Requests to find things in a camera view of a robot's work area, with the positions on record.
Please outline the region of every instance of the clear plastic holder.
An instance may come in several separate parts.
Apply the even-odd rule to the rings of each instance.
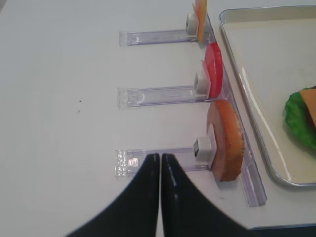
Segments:
[[[208,162],[196,161],[193,147],[160,149],[160,150],[117,150],[115,151],[117,178],[135,175],[149,154],[163,153],[174,154],[185,171],[208,170]]]
[[[190,36],[186,29],[172,31],[151,31],[151,32],[119,32],[120,47],[158,44],[158,43],[180,43],[198,42],[197,36]],[[214,41],[211,31],[211,23],[207,15],[203,33],[201,48],[206,47],[209,42]]]
[[[194,87],[118,88],[118,108],[203,102],[206,96],[195,96]]]
[[[206,17],[204,28],[204,43],[208,45],[216,42],[216,38],[210,24],[209,17]],[[189,102],[208,102],[212,101],[207,98],[196,98],[193,94],[193,86],[177,86],[163,88],[119,88],[118,89],[118,106],[119,108],[140,107],[142,105],[161,105]],[[234,110],[237,112],[241,122],[242,131],[245,139],[244,158],[241,167],[239,180],[243,189],[246,203],[249,207],[263,206],[266,204],[267,195],[253,157],[253,152],[249,143],[248,136],[240,118],[237,104],[232,94],[231,86],[228,80],[227,72],[224,67],[224,80],[221,94],[216,99],[227,99],[231,102]],[[147,154],[152,153],[172,153],[174,154],[182,168],[185,171],[196,171],[208,169],[207,164],[199,164],[195,160],[194,150],[192,148],[166,149],[166,150],[127,150],[116,151],[116,177],[128,177],[138,170],[138,166],[144,160]]]
[[[156,44],[197,42],[196,36],[187,35],[186,30],[152,31],[152,32],[120,32],[119,45],[121,47]]]

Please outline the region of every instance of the cheese slice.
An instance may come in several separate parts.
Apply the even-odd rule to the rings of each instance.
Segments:
[[[301,90],[300,92],[316,125],[316,89]]]

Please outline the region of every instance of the tray rim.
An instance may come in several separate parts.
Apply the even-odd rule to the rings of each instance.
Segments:
[[[236,8],[236,9],[226,9],[224,11],[222,11],[219,15],[219,20],[220,20],[220,32],[221,32],[221,35],[224,39],[224,44],[225,44],[225,47],[228,51],[228,56],[229,56],[229,59],[230,59],[230,62],[232,64],[232,68],[233,68],[233,71],[234,71],[234,74],[235,74],[235,77],[237,79],[237,83],[238,83],[238,86],[239,86],[239,90],[241,91],[241,94],[242,94],[242,97],[243,97],[243,101],[244,101],[244,104],[246,106],[246,109],[247,109],[247,113],[249,115],[249,118],[250,118],[250,121],[251,121],[251,124],[252,124],[252,127],[254,129],[254,134],[256,136],[256,139],[257,139],[257,142],[258,142],[258,145],[259,145],[259,148],[263,154],[263,160],[265,161],[265,164],[267,165],[266,167],[268,167],[268,173],[270,173],[270,175],[274,178],[275,181],[277,181],[278,183],[282,184],[282,185],[286,185],[286,186],[293,186],[293,187],[299,187],[299,188],[302,188],[302,187],[316,187],[316,182],[311,182],[311,183],[295,183],[295,182],[291,182],[289,180],[286,180],[284,179],[277,171],[276,169],[274,168],[273,164],[272,164],[272,160],[271,160],[271,157],[269,155],[269,152],[268,152],[268,149],[267,149],[267,146],[265,144],[265,141],[264,141],[264,138],[263,138],[263,135],[261,133],[261,130],[260,130],[260,127],[259,127],[259,124],[258,124],[258,121],[257,119],[255,118],[254,116],[254,113],[253,113],[253,108],[252,106],[250,105],[250,96],[248,94],[248,92],[246,91],[246,87],[244,86],[243,82],[242,82],[242,78],[241,78],[241,75],[242,73],[238,70],[238,67],[237,67],[237,63],[236,63],[236,59],[235,59],[235,56],[233,54],[233,51],[232,51],[232,48],[231,48],[231,45],[230,45],[230,42],[228,40],[228,37],[227,37],[227,34],[225,32],[225,29],[224,29],[224,25],[226,23],[229,23],[229,22],[226,22],[225,21],[225,14],[228,14],[230,12],[237,12],[237,11],[268,11],[268,10],[284,10],[284,9],[294,9],[294,8],[297,8],[297,9],[301,9],[303,10],[303,8],[306,8],[306,9],[310,9],[310,8],[315,8],[316,10],[316,5],[297,5],[297,6],[269,6],[269,7],[254,7],[254,8]]]

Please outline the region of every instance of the orange cheese slice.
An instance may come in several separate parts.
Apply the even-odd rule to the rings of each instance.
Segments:
[[[301,90],[300,92],[316,125],[316,89]]]
[[[198,42],[202,43],[203,36],[204,36],[206,13],[207,13],[207,0],[196,0],[195,9],[196,9],[196,15],[198,18],[197,38],[198,38]]]

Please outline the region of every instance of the white clip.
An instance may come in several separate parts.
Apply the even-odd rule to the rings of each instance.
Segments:
[[[208,162],[208,166],[212,166],[217,152],[214,128],[212,124],[208,128],[207,137],[198,137],[193,145],[193,149],[196,161]]]
[[[207,97],[211,90],[211,80],[208,75],[207,66],[202,60],[203,71],[196,72],[196,76],[193,84],[193,93],[195,97]]]
[[[198,17],[195,13],[190,13],[187,16],[186,32],[189,36],[198,35]]]

